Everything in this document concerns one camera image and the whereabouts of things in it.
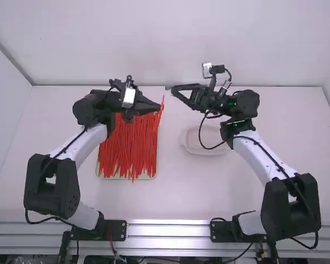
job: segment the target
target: black cable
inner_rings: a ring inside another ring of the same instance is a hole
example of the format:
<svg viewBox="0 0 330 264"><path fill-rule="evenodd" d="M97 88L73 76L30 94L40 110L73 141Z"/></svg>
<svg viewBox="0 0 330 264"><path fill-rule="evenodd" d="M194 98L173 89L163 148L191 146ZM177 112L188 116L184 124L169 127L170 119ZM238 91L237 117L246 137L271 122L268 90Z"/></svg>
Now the black cable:
<svg viewBox="0 0 330 264"><path fill-rule="evenodd" d="M307 246L306 244L304 244L303 242L299 241L296 238L290 238L291 240L297 242L298 244L300 244L301 246L305 247L306 249L312 250L315 249L318 246L318 242L319 242L319 233L315 232L315 241L313 246Z"/></svg>
<svg viewBox="0 0 330 264"><path fill-rule="evenodd" d="M165 260L169 262L175 262L175 263L180 263L179 260L169 260L168 258L163 258L163 257L145 257L146 259L155 259L155 260Z"/></svg>
<svg viewBox="0 0 330 264"><path fill-rule="evenodd" d="M226 69L226 68L225 68L225 70L226 70L227 74L230 76L228 81L232 81L232 74L231 74L231 72L228 69Z"/></svg>
<svg viewBox="0 0 330 264"><path fill-rule="evenodd" d="M79 240L77 239L77 260L79 258Z"/></svg>
<svg viewBox="0 0 330 264"><path fill-rule="evenodd" d="M240 257L242 257L244 254L246 254L246 252L251 248L251 246L253 245L253 243L251 243L240 255L238 255L237 257L234 257L230 260L227 261L223 261L221 262L221 264L225 264L225 263L230 263L232 261L238 260Z"/></svg>
<svg viewBox="0 0 330 264"><path fill-rule="evenodd" d="M234 96L235 94L238 94L239 92L242 92L242 91L234 91L232 95Z"/></svg>
<svg viewBox="0 0 330 264"><path fill-rule="evenodd" d="M213 219L210 220L210 223L215 221L215 220L221 220L222 222L227 222L225 218L222 217L214 217Z"/></svg>
<svg viewBox="0 0 330 264"><path fill-rule="evenodd" d="M138 261L136 264L141 264L147 257L143 257L140 261Z"/></svg>
<svg viewBox="0 0 330 264"><path fill-rule="evenodd" d="M57 216L52 216L52 217L48 217L48 218L45 218L45 219L40 220L40 221L32 222L32 221L29 220L28 210L27 209L25 209L24 215L25 215L25 218L26 218L26 222L28 224L41 224L41 223L44 223L44 222L49 221L49 220L55 220L55 221L61 221L64 224L68 224L69 226L72 226L72 227L74 226L73 224L70 224L70 223L66 222L65 220L63 220L63 219L61 219L61 218L59 218Z"/></svg>
<svg viewBox="0 0 330 264"><path fill-rule="evenodd" d="M202 130L202 125L203 125L203 123L204 123L204 120L207 118L208 114L210 114L210 113L212 113L212 112L211 112L211 111L208 111L208 112L206 112L206 113L204 114L204 117L203 117L203 119L202 119L202 122L200 122L199 130L198 130L198 139L199 139L199 143L200 143L200 145L203 147L203 149L206 149L206 150L213 150L213 149L215 149L215 148L217 148L217 147L223 145L223 144L226 142L226 141L224 140L224 141L220 142L219 144L216 144L214 147L206 147L206 146L203 145L203 143L202 143L202 138L201 138L201 136L200 136L200 131ZM218 118L218 117L220 117L220 116L222 116L222 115L220 115L220 114L219 114L219 115L215 115L215 116L213 116L213 117L208 117L208 119L211 119L211 118Z"/></svg>
<svg viewBox="0 0 330 264"><path fill-rule="evenodd" d="M76 142L77 139L79 139L79 137L81 137L85 132L87 132L87 127L84 127L83 131L78 134L74 139L71 140L71 142L69 144L66 145L66 147L62 148L62 150L60 150L59 153L57 153L54 157L52 157L52 159L44 166L44 169L41 172L41 176L44 175L44 173L48 170L49 166L55 161L55 159L60 156L62 153L65 153L66 150L71 147L71 145Z"/></svg>
<svg viewBox="0 0 330 264"><path fill-rule="evenodd" d="M114 88L115 88L114 86L111 86L110 89L106 92L104 101L106 101L106 99L108 98L109 92Z"/></svg>
<svg viewBox="0 0 330 264"><path fill-rule="evenodd" d="M243 139L247 139L252 141L255 145L258 145L258 147L260 147L260 149L271 159L271 161L275 164L276 167L278 167L278 169L282 172L282 174L284 174L284 176L287 178L287 180L291 183L293 189L295 190L295 192L297 193L298 198L302 201L302 203L304 204L304 206L306 207L308 214L314 218L314 215L312 213L311 208L309 207L306 199L304 198L304 195L301 193L301 191L298 189L298 187L295 185L295 183L292 181L291 177L286 173L285 169L270 155L270 153L255 139L248 137L248 136L235 136L234 139L237 138L243 138ZM306 244L302 243L301 241L299 241L296 238L290 238L291 240L297 242L298 244L300 244L301 246L312 250L315 249L318 246L319 243L319 233L318 231L315 232L315 241L313 246L307 246Z"/></svg>

